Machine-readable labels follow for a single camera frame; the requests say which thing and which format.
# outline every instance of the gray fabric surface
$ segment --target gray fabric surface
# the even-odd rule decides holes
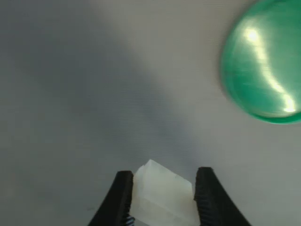
[[[252,119],[219,84],[250,3],[2,1],[0,224],[84,226],[152,158],[192,183],[214,167],[254,226],[300,225],[300,124]]]

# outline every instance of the translucent white cube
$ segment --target translucent white cube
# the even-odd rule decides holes
[[[130,214],[149,226],[199,226],[192,184],[149,160],[134,175]]]

